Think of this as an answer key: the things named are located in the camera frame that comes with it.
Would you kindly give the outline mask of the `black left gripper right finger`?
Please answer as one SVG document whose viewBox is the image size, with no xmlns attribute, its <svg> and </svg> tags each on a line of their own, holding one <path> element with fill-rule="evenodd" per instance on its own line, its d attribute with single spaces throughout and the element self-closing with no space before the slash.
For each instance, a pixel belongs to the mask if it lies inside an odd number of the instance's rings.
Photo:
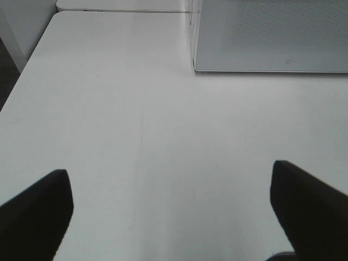
<svg viewBox="0 0 348 261">
<path fill-rule="evenodd" d="M 347 260 L 347 195 L 293 163 L 277 160 L 270 203 L 294 249 L 270 260 Z"/>
</svg>

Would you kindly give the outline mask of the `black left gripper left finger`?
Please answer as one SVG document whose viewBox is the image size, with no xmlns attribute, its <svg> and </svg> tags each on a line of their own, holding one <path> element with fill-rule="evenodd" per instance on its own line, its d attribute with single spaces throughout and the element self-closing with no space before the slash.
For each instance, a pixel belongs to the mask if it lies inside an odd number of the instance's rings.
<svg viewBox="0 0 348 261">
<path fill-rule="evenodd" d="M 1 205 L 1 260 L 53 260 L 73 215 L 66 170 L 54 170 Z"/>
</svg>

